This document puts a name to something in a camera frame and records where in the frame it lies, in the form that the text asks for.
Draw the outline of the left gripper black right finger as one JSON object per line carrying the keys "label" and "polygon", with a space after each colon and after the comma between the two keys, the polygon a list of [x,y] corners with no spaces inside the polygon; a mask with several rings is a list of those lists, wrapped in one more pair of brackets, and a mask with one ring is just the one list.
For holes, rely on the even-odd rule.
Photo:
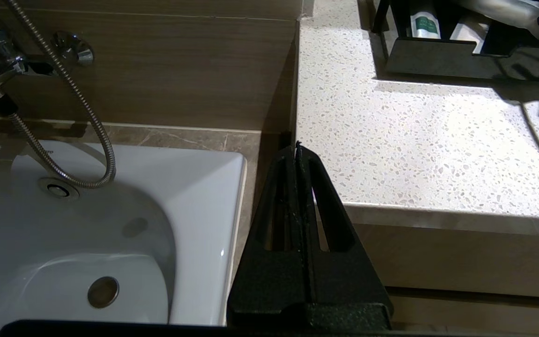
{"label": "left gripper black right finger", "polygon": [[318,155],[298,145],[310,323],[390,323],[392,303]]}

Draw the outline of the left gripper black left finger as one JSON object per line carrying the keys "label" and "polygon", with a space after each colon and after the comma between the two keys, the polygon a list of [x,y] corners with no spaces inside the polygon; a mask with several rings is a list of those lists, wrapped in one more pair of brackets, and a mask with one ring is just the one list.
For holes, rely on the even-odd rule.
{"label": "left gripper black left finger", "polygon": [[227,299],[229,323],[278,323],[306,302],[295,151],[285,147],[267,178]]}

